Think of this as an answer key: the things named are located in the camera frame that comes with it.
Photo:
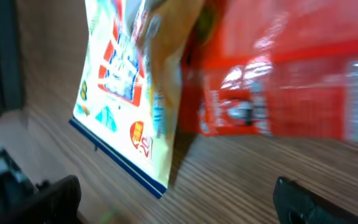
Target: chip bag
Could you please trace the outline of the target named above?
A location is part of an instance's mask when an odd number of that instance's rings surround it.
[[[159,198],[172,162],[179,61],[203,1],[85,3],[89,42],[71,124]]]

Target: plastic wrapper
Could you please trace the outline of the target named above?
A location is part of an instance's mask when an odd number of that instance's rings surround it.
[[[214,34],[184,66],[202,77],[206,135],[358,141],[358,1],[211,2]]]
[[[71,123],[161,197],[181,97],[178,66],[203,1],[85,3],[89,42]]]

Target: wooden table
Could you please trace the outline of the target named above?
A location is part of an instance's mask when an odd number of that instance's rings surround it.
[[[17,0],[26,106],[0,119],[0,142],[32,182],[78,176],[91,223],[278,223],[278,176],[358,215],[358,145],[333,140],[179,134],[157,200],[68,124],[85,60],[81,0]]]

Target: snack bag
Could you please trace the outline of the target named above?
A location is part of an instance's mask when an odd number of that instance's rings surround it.
[[[172,162],[179,60],[203,2],[85,3],[89,42],[71,124],[159,198]]]
[[[199,52],[211,134],[358,141],[358,1],[222,4]]]

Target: blue stripe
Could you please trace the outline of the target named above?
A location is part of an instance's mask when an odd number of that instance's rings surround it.
[[[69,123],[81,134],[87,137],[93,144],[100,148],[104,153],[106,153],[114,162],[120,165],[126,172],[133,176],[133,178],[135,178],[154,196],[161,198],[162,195],[167,191],[166,187],[153,180],[149,175],[140,170],[135,164],[118,153],[102,139],[98,138],[88,128],[83,126],[76,118],[72,118]]]

